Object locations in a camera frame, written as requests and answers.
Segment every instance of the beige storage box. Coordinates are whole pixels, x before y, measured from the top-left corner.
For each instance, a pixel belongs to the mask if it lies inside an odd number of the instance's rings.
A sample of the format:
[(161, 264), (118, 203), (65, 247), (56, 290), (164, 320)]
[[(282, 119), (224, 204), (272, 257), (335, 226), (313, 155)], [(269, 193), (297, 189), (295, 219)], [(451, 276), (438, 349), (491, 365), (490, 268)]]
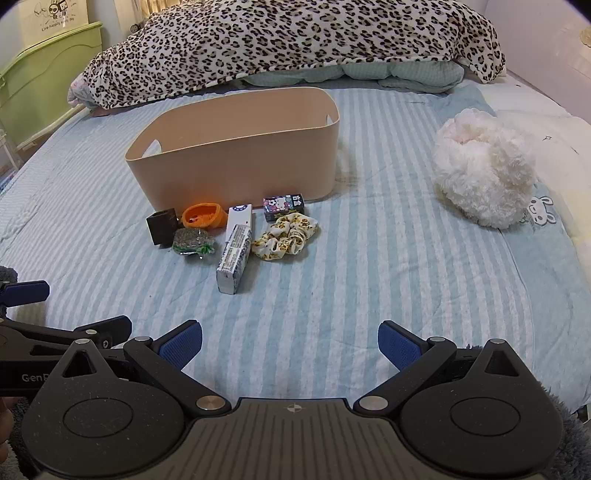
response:
[[(125, 159), (156, 211), (260, 206), (292, 193), (315, 200), (333, 188), (338, 135), (339, 110), (324, 90), (256, 90), (163, 113)], [(161, 153), (144, 157), (154, 141)]]

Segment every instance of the bed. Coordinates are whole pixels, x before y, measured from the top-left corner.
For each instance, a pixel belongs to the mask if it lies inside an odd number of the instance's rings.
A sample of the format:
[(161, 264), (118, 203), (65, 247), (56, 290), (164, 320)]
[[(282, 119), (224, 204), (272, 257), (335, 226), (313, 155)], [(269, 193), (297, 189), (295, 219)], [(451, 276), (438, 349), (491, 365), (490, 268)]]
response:
[[(430, 160), (437, 130), (464, 108), (568, 113), (512, 77), (486, 86), (467, 79), (449, 95), (344, 78), (314, 85), (335, 99), (341, 126), (336, 185), (307, 204), (320, 232), (304, 252), (281, 262), (253, 256), (228, 296), (216, 288), (219, 250), (199, 260), (152, 245), (145, 218), (153, 210), (125, 151), (162, 112), (218, 93), (103, 117), (84, 110), (0, 197), (2, 263), (21, 281), (51, 285), (47, 302), (11, 317), (71, 329), (125, 314), (133, 335), (154, 338), (197, 319), (203, 349), (184, 371), (232, 402), (352, 402), (396, 372), (376, 339), (392, 319), (459, 346), (505, 338), (568, 408), (586, 404), (591, 296), (560, 212), (549, 206), (557, 222), (543, 227), (525, 218), (503, 232), (482, 228), (434, 188)], [(537, 183), (534, 195), (552, 193)], [(265, 227), (257, 210), (255, 236)]]

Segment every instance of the green furniture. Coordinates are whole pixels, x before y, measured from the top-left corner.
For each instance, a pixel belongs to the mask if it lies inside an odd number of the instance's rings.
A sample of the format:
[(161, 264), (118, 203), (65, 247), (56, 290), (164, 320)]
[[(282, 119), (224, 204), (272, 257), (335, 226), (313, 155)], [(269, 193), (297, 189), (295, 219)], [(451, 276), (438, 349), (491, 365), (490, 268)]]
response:
[(21, 148), (70, 113), (68, 88), (102, 50), (101, 22), (56, 35), (0, 70), (0, 122)]

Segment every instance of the white pillow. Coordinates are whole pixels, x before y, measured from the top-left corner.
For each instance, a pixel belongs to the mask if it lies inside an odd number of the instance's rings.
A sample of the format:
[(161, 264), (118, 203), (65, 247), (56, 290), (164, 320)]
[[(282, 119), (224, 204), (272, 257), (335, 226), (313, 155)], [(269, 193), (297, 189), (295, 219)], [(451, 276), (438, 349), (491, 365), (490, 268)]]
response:
[(591, 287), (591, 125), (576, 116), (497, 113), (529, 137), (536, 175), (551, 192)]
[(463, 82), (458, 87), (468, 84), (478, 87), (486, 103), (495, 112), (512, 111), (558, 117), (571, 116), (551, 98), (513, 78), (510, 73), (505, 76), (498, 76), (492, 83), (483, 85), (473, 74), (466, 72)]

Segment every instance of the orange silicone cup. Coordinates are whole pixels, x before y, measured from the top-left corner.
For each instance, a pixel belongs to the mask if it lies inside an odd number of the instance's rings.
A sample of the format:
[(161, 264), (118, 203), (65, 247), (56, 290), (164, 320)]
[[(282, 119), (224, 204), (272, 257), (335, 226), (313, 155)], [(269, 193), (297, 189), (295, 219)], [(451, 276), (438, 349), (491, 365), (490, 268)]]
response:
[(218, 203), (199, 203), (183, 212), (185, 228), (220, 228), (226, 226), (228, 214)]

